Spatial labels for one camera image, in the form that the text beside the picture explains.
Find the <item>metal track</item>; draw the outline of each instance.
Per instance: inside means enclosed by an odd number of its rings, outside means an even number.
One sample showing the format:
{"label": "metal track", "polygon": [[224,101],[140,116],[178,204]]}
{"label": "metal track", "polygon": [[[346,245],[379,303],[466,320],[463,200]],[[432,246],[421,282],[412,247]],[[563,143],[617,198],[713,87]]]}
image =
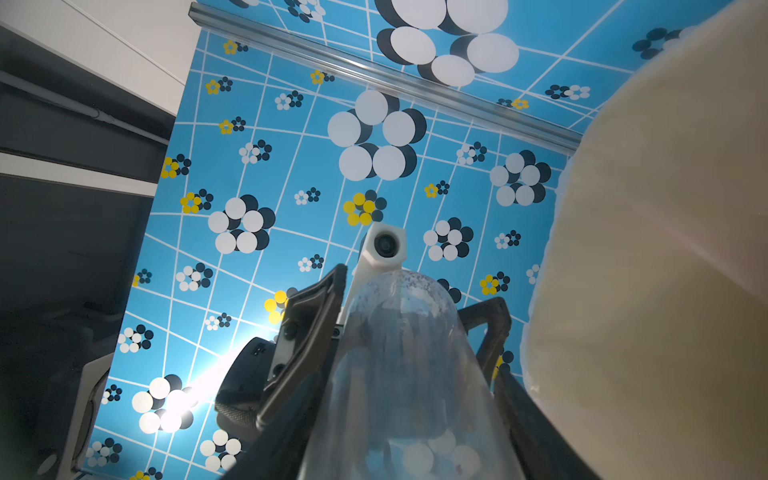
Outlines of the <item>metal track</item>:
{"label": "metal track", "polygon": [[335,48],[261,25],[251,20],[223,12],[218,8],[192,3],[190,18],[198,25],[244,40],[279,56],[313,65],[362,81],[375,88],[408,95],[427,106],[439,106],[446,114],[459,118],[471,117],[475,123],[499,127],[522,140],[551,150],[572,155],[581,142],[581,135],[547,121],[511,111],[501,105],[480,100],[444,85],[406,74],[394,68],[376,64]]}

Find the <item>clear plastic bottle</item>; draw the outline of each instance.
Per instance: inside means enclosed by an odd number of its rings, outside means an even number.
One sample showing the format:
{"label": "clear plastic bottle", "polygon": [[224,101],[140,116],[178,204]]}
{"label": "clear plastic bottle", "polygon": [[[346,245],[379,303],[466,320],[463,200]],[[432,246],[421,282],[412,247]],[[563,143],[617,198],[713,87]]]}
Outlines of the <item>clear plastic bottle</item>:
{"label": "clear plastic bottle", "polygon": [[440,284],[388,272],[353,299],[299,478],[523,478]]}

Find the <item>camera lens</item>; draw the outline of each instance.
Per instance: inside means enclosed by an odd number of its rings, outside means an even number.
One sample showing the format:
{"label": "camera lens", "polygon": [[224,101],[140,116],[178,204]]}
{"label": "camera lens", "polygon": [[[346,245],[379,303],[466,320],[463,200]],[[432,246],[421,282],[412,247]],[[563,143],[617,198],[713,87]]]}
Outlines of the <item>camera lens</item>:
{"label": "camera lens", "polygon": [[389,233],[382,233],[373,241],[376,252],[384,258],[392,258],[397,255],[397,240]]}

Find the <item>pipe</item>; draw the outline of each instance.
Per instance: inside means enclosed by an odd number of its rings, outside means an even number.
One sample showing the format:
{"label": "pipe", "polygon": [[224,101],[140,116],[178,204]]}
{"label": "pipe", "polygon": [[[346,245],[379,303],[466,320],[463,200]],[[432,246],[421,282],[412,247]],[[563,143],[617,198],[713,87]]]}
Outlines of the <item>pipe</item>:
{"label": "pipe", "polygon": [[23,90],[37,98],[40,98],[43,101],[54,104],[58,107],[66,108],[69,111],[74,111],[79,114],[86,115],[90,118],[93,118],[94,120],[112,124],[115,127],[120,127],[137,135],[141,135],[142,137],[149,138],[150,140],[156,141],[159,144],[168,145],[168,140],[165,138],[158,137],[157,135],[151,134],[148,131],[141,130],[140,128],[134,127],[131,124],[127,124],[122,120],[118,120],[117,118],[112,117],[111,115],[104,113],[97,108],[88,107],[87,105],[76,102],[71,98],[67,98],[64,95],[59,95],[53,91],[46,90],[43,87],[39,87],[26,80],[22,80],[2,70],[0,70],[0,83],[4,83],[6,85],[12,86],[13,88]]}

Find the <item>white wall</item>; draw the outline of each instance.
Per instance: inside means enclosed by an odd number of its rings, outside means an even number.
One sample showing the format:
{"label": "white wall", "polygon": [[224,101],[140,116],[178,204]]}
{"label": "white wall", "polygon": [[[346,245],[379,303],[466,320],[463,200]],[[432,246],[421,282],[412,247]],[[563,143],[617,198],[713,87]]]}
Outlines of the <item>white wall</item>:
{"label": "white wall", "polygon": [[176,114],[200,28],[190,0],[0,0],[0,25]]}

